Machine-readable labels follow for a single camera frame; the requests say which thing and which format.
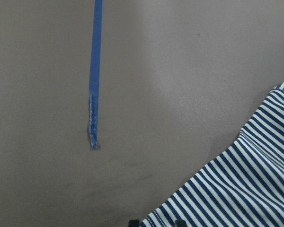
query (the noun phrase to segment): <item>black object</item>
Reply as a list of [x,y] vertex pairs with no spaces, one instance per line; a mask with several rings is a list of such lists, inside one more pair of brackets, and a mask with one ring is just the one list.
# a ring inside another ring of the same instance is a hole
[[130,220],[128,222],[128,227],[139,227],[139,220]]
[[177,220],[176,221],[176,227],[187,227],[187,224],[183,220]]

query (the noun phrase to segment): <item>blue tape strip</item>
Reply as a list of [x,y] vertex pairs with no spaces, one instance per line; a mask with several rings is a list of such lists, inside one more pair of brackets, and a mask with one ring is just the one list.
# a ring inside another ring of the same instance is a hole
[[99,75],[101,54],[102,0],[95,0],[93,39],[89,72],[89,136],[93,149],[97,147]]

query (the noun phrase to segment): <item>floor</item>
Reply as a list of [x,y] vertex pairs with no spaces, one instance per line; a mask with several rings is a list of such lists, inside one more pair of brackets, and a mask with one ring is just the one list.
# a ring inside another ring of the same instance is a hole
[[226,149],[284,81],[284,0],[0,0],[0,227],[125,227]]

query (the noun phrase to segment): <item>striped fabric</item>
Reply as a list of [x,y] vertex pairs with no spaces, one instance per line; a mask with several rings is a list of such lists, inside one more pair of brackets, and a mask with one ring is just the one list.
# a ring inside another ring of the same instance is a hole
[[237,140],[155,209],[141,227],[284,227],[284,83]]

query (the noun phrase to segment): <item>striped shirt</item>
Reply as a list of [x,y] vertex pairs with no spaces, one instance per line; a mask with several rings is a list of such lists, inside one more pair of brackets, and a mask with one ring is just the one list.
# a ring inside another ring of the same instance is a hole
[[284,83],[237,140],[150,213],[141,227],[284,227]]

